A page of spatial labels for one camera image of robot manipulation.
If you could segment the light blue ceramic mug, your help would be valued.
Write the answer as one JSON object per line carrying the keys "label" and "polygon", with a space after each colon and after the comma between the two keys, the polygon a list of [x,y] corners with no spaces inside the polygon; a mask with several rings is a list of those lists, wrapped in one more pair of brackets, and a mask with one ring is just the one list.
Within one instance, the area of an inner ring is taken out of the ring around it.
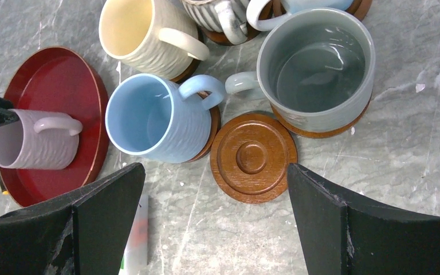
{"label": "light blue ceramic mug", "polygon": [[200,74],[183,84],[140,73],[112,93],[105,126],[120,151],[166,163],[183,163],[198,155],[211,131],[210,109],[226,97],[224,84]]}

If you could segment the dark red round tray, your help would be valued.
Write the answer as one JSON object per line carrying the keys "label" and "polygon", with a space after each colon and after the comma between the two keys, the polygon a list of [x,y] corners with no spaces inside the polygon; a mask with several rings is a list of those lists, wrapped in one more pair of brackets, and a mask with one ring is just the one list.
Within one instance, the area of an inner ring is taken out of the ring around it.
{"label": "dark red round tray", "polygon": [[100,75],[81,56],[59,46],[37,51],[16,71],[3,97],[18,109],[66,113],[84,126],[76,157],[65,169],[0,169],[17,204],[28,207],[97,178],[109,146],[108,95]]}

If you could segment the grey ribbed ceramic cup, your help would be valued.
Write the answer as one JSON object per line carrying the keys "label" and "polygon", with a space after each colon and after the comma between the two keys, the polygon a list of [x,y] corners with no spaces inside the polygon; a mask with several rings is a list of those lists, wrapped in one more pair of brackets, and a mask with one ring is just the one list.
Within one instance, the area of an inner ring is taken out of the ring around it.
{"label": "grey ribbed ceramic cup", "polygon": [[224,33],[234,45],[247,41],[248,0],[182,0],[181,3],[199,27]]}

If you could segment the mauve ceramic mug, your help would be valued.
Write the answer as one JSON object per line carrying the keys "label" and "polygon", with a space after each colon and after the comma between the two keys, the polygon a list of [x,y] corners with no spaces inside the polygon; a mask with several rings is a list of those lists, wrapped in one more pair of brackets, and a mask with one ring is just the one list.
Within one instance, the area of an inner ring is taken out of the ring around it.
{"label": "mauve ceramic mug", "polygon": [[0,167],[60,170],[77,154],[80,121],[61,112],[12,109],[19,120],[0,127]]}

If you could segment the grey-green ceramic mug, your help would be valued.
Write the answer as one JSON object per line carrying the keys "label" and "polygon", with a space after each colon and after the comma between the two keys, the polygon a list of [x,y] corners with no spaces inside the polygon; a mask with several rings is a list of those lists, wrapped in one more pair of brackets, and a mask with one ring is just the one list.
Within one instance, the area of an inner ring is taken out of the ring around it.
{"label": "grey-green ceramic mug", "polygon": [[290,131],[309,138],[337,135],[367,109],[376,54],[367,28],[330,7],[292,14],[264,39],[253,71],[232,74],[227,93],[266,98]]}

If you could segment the green label plastic box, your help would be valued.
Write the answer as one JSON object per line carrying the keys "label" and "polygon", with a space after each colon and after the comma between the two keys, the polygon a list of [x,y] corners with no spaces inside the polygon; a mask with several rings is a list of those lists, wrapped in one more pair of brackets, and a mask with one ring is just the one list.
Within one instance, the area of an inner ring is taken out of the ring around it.
{"label": "green label plastic box", "polygon": [[148,199],[147,194],[140,197],[119,274],[139,274],[148,264]]}

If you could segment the white ceramic mug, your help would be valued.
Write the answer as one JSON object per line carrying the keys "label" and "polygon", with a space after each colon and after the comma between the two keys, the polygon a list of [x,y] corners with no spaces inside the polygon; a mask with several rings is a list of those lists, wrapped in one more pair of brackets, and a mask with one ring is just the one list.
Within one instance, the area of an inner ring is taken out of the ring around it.
{"label": "white ceramic mug", "polygon": [[260,19],[260,13],[268,2],[268,0],[250,1],[246,9],[248,23],[262,32],[273,30],[276,26],[286,21],[292,14],[302,10],[321,7],[347,10],[353,3],[353,1],[350,0],[286,0],[281,1],[281,4],[286,10],[286,14],[272,19]]}

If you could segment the cream ribbed ceramic mug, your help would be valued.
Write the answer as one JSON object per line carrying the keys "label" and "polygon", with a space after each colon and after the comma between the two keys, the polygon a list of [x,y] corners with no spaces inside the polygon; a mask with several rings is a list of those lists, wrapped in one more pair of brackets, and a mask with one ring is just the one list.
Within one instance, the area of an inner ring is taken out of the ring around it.
{"label": "cream ribbed ceramic mug", "polygon": [[109,56],[169,80],[210,54],[194,21],[169,1],[107,0],[99,39]]}

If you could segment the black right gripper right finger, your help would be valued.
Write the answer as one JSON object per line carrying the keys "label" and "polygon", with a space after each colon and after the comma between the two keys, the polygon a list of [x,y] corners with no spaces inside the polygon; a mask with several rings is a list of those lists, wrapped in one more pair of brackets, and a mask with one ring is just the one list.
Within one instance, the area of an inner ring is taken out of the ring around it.
{"label": "black right gripper right finger", "polygon": [[440,274],[440,217],[368,198],[291,163],[288,191],[309,274]]}

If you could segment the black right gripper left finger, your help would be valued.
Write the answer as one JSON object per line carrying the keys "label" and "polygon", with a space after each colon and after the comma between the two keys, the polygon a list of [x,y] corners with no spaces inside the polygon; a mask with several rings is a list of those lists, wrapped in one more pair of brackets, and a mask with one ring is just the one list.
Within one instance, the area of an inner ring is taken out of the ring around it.
{"label": "black right gripper left finger", "polygon": [[0,216],[0,274],[118,274],[145,175],[132,163]]}

